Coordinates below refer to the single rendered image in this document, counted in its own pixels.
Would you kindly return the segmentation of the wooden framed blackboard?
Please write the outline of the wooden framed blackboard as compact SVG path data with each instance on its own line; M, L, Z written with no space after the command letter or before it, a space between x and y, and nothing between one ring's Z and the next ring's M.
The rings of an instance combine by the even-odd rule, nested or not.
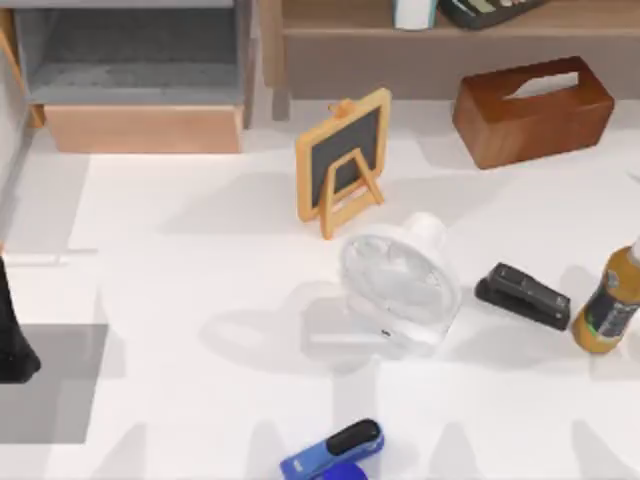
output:
M331 116L295 143L298 218L320 221L324 239L364 209L384 202L378 185L386 161L391 91L329 107Z

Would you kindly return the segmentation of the white desk fan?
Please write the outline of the white desk fan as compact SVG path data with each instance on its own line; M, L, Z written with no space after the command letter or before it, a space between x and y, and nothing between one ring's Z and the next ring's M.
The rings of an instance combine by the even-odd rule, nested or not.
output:
M304 325L306 346L326 356L432 356L462 304L446 237L444 223L427 212L347 237L339 290L313 306Z

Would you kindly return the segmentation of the pale wooden drawer front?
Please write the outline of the pale wooden drawer front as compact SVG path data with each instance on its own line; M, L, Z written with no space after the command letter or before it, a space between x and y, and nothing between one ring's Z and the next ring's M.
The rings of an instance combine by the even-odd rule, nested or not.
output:
M46 105L67 153L238 153L244 108L236 105Z

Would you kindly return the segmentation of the blue and black stapler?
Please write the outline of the blue and black stapler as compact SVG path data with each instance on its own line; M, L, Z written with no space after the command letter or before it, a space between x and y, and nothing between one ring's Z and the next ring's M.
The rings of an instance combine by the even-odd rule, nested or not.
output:
M338 474L330 475L331 470L356 467L358 462L378 454L384 444L379 423L365 418L284 458L279 469L284 480L333 480Z

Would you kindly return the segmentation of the wooden open shelf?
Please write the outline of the wooden open shelf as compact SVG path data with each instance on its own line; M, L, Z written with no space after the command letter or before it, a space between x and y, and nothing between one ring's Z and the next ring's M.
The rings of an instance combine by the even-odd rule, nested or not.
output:
M579 56L619 99L640 98L640 0L546 0L486 30L438 14L433 28L392 25L392 0L256 0L264 82L289 100L450 100L462 77Z

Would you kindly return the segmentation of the brown wooden tissue box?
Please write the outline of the brown wooden tissue box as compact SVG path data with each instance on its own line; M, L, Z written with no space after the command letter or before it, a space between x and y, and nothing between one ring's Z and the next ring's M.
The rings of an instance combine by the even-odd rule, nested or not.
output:
M575 74L575 85L525 98L530 80ZM480 169L508 166L596 145L615 100L579 56L463 78L452 122Z

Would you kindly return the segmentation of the white book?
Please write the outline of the white book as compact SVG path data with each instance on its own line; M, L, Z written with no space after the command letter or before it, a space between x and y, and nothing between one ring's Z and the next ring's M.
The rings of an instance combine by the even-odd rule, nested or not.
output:
M395 29L422 31L434 27L438 0L392 0Z

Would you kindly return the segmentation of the black calculator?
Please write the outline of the black calculator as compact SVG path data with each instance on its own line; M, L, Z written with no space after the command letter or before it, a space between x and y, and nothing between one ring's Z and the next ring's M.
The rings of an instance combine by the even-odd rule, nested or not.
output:
M440 13L465 30L483 30L511 21L549 0L438 0Z

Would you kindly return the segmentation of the orange bottle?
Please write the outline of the orange bottle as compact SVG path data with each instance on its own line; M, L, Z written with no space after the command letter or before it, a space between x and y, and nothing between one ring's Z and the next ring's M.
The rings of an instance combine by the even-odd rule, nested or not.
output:
M608 258L597 288L573 322L574 340L591 354L606 354L639 310L640 237Z

